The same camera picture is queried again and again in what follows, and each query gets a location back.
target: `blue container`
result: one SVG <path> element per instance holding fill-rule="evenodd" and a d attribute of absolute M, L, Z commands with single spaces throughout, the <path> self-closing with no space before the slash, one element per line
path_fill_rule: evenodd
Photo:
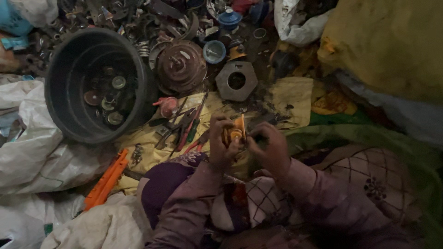
<path fill-rule="evenodd" d="M 0 0 L 0 30 L 16 36 L 31 32 L 33 26 L 14 9 L 8 0 Z"/>
<path fill-rule="evenodd" d="M 241 15 L 232 9 L 227 9 L 226 12 L 221 13 L 218 16 L 218 22 L 222 28 L 232 31 L 237 28 L 238 23 L 241 21 Z"/>
<path fill-rule="evenodd" d="M 267 1 L 261 1 L 254 4 L 249 9 L 249 14 L 251 15 L 252 23 L 260 25 L 260 23 L 266 18 L 269 12 L 269 3 Z"/>
<path fill-rule="evenodd" d="M 203 57 L 210 64 L 217 64 L 226 56 L 226 48 L 220 41 L 209 41 L 203 47 Z"/>

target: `pink sleeve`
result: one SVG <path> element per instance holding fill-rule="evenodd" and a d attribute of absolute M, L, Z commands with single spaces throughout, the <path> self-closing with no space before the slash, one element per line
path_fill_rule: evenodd
<path fill-rule="evenodd" d="M 391 223 L 363 190 L 314 171 L 292 159 L 286 177 L 277 181 L 291 193 L 308 223 L 329 245 L 342 248 L 410 248 L 404 232 Z"/>
<path fill-rule="evenodd" d="M 165 202 L 153 243 L 146 248 L 200 248 L 204 225 L 222 182 L 222 173 L 201 162 Z"/>

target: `metal ring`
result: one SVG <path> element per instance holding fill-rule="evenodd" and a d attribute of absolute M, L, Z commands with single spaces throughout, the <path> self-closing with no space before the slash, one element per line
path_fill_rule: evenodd
<path fill-rule="evenodd" d="M 255 34 L 255 32 L 257 32 L 258 30 L 264 30 L 264 34 L 263 34 L 261 37 L 258 37 L 258 36 Z M 265 30 L 264 28 L 260 27 L 260 28 L 258 28 L 258 29 L 256 29 L 256 30 L 254 30 L 253 35 L 254 35 L 255 39 L 261 39 L 261 38 L 263 38 L 263 37 L 266 36 L 266 30 Z"/>

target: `screwdriver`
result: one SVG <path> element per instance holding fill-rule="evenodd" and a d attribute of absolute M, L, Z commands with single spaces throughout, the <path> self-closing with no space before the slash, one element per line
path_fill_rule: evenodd
<path fill-rule="evenodd" d="M 206 94 L 203 97 L 200 106 L 198 107 L 198 111 L 197 111 L 197 114 L 195 115 L 195 119 L 192 122 L 191 129 L 189 130 L 188 138 L 186 139 L 186 141 L 189 143 L 194 141 L 195 134 L 197 133 L 197 127 L 200 124 L 200 114 L 202 113 L 203 104 L 205 103 L 206 99 L 208 98 L 208 95 L 209 95 L 209 90 L 206 91 Z"/>

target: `black plastic tub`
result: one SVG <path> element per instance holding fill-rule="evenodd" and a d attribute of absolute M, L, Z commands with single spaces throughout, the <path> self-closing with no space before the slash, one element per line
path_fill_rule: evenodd
<path fill-rule="evenodd" d="M 111 127 L 97 118 L 97 108 L 85 103 L 91 79 L 104 66 L 135 77 L 135 103 L 125 121 Z M 45 84 L 49 114 L 63 134 L 87 144 L 112 141 L 154 114 L 158 87 L 151 69 L 135 47 L 120 34 L 104 28 L 78 31 L 57 47 Z"/>

